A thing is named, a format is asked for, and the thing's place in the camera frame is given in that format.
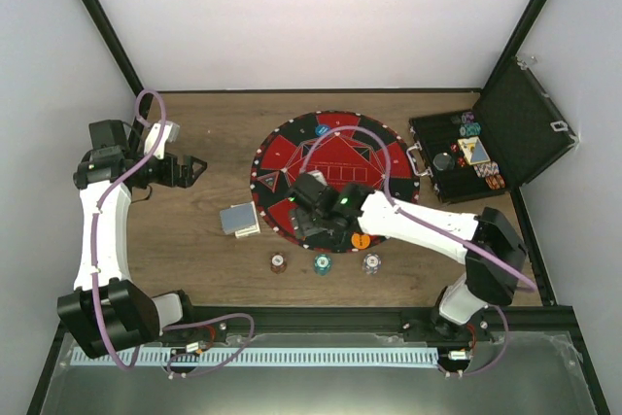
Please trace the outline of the green blue chip stack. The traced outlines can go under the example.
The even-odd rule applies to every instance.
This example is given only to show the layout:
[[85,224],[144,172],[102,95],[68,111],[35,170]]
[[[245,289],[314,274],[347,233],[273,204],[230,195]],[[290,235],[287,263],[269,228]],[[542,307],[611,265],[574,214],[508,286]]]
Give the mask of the green blue chip stack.
[[331,270],[332,261],[328,255],[317,255],[314,258],[314,271],[316,274],[324,276]]

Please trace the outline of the red black chip stack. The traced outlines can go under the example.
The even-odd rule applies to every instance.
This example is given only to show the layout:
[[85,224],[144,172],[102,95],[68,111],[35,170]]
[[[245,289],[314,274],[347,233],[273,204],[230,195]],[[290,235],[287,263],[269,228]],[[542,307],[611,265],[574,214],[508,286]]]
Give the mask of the red black chip stack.
[[285,257],[280,254],[274,254],[270,258],[270,270],[275,274],[283,273],[287,269],[287,261]]

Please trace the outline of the triangular black dealer button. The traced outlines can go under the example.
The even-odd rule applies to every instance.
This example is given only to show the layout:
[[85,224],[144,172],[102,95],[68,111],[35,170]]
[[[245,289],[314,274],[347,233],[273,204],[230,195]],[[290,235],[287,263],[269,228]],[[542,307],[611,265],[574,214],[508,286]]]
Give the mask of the triangular black dealer button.
[[275,192],[278,187],[280,171],[274,171],[258,177],[258,181],[267,187],[271,192]]

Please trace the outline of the blue round blind button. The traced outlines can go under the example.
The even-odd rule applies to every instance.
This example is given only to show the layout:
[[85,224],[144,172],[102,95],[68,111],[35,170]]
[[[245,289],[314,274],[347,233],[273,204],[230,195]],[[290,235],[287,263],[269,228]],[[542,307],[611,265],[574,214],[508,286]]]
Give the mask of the blue round blind button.
[[330,126],[327,124],[318,124],[315,128],[316,136],[321,138],[325,134],[330,132]]

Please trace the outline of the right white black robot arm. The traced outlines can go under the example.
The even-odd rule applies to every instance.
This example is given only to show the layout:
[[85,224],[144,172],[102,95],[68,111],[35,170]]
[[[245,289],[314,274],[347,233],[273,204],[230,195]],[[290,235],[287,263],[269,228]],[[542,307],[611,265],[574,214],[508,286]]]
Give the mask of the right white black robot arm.
[[458,337],[481,309],[511,304],[519,285],[529,283],[523,273],[527,248],[496,209],[479,215],[440,211],[356,183],[337,190],[318,171],[299,175],[287,197],[300,237],[364,233],[427,248],[462,265],[464,273],[441,291],[431,312],[433,331],[442,339]]

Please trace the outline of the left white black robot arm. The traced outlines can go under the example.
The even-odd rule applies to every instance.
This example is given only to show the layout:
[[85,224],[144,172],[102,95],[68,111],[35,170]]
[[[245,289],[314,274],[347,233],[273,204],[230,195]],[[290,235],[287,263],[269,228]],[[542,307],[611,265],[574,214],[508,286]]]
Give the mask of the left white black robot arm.
[[164,330],[179,341],[197,333],[189,296],[182,290],[148,296],[133,283],[127,259],[133,190],[187,189],[207,168],[199,158],[165,150],[179,132],[172,121],[157,122],[143,148],[134,149],[122,121],[89,127],[92,148],[73,175],[84,215],[81,263],[73,291],[57,301],[57,313],[91,359],[151,343]]

